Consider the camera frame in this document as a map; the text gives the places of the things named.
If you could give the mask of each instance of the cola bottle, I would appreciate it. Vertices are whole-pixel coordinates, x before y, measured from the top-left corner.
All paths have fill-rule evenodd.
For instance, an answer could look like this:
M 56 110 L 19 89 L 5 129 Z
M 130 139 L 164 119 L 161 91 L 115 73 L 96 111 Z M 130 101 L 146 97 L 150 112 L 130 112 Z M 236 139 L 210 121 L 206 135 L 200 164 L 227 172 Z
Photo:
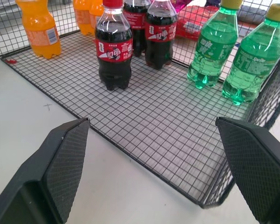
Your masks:
M 145 19 L 150 0 L 125 0 L 124 15 L 130 23 L 133 33 L 133 52 L 136 57 L 146 49 Z
M 132 76 L 132 31 L 123 15 L 123 0 L 103 0 L 103 5 L 105 11 L 95 30 L 98 73 L 107 90 L 124 90 Z
M 145 26 L 145 59 L 149 66 L 159 70 L 171 63 L 176 25 L 176 11 L 170 0 L 155 0 L 147 11 Z

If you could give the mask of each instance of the orange soda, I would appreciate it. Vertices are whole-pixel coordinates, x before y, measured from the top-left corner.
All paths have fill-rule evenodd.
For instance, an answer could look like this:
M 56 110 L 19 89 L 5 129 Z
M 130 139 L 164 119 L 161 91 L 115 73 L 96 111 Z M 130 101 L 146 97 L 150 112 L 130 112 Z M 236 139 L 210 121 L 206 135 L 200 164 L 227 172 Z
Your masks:
M 50 59 L 61 54 L 61 44 L 48 0 L 16 0 L 23 12 L 22 23 L 30 46 L 37 56 Z
M 73 0 L 76 21 L 83 35 L 92 32 L 89 9 L 92 0 Z
M 91 34 L 94 35 L 95 26 L 104 13 L 103 0 L 93 0 L 90 9 Z

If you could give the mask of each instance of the plastic bottle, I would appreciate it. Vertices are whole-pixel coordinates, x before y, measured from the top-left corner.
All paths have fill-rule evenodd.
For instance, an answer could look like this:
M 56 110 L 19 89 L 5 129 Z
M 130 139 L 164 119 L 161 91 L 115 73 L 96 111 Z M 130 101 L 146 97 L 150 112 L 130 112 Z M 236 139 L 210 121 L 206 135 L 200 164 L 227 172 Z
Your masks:
M 104 13 L 103 0 L 92 0 L 90 4 L 89 14 L 90 14 L 90 33 L 94 35 L 95 27 L 98 20 Z
M 170 0 L 155 0 L 147 11 L 145 60 L 149 66 L 161 69 L 173 57 L 173 42 L 177 16 Z
M 222 95 L 235 105 L 251 103 L 279 58 L 280 4 L 272 4 L 265 21 L 242 40 Z
M 103 0 L 105 11 L 95 31 L 99 77 L 108 90 L 126 89 L 132 76 L 133 37 L 123 15 L 123 0 Z
M 16 3 L 23 12 L 22 23 L 34 53 L 46 59 L 60 55 L 61 44 L 48 0 L 16 0 Z
M 219 10 L 204 24 L 197 41 L 188 80 L 196 88 L 216 85 L 238 39 L 237 10 L 242 0 L 222 0 Z
M 133 33 L 133 52 L 136 57 L 146 49 L 145 18 L 150 0 L 125 0 L 124 15 Z
M 92 0 L 73 0 L 76 21 L 83 35 L 93 33 L 91 28 L 89 9 Z

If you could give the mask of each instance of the sprite bottle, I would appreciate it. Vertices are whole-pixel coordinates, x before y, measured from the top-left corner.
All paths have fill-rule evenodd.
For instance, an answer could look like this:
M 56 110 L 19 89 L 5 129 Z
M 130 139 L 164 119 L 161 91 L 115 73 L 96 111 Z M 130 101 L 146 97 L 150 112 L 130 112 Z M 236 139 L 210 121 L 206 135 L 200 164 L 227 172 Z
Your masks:
M 272 4 L 265 21 L 242 40 L 222 95 L 235 105 L 253 102 L 279 58 L 280 4 Z
M 219 10 L 204 24 L 188 80 L 198 89 L 213 87 L 238 39 L 237 11 L 242 0 L 222 0 Z

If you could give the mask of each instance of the yellow bottle cap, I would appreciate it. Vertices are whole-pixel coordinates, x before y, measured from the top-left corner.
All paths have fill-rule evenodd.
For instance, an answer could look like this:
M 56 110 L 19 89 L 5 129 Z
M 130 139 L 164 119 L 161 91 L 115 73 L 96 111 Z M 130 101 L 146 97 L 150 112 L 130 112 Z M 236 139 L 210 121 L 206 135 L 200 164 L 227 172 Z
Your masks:
M 238 10 L 241 7 L 243 0 L 221 0 L 221 6 L 233 10 Z
M 280 22 L 280 4 L 272 4 L 267 11 L 266 17 L 269 20 Z

